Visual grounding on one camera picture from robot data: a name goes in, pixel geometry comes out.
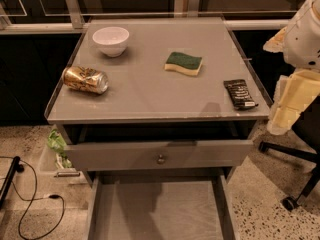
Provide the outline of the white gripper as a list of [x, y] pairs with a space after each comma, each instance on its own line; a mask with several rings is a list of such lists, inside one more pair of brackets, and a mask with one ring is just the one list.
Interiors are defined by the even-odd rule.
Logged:
[[[306, 0], [286, 27], [264, 45], [267, 52], [283, 52], [286, 63], [296, 68], [320, 69], [320, 0]], [[296, 69], [281, 76], [274, 94], [267, 130], [283, 135], [320, 95], [320, 73]]]

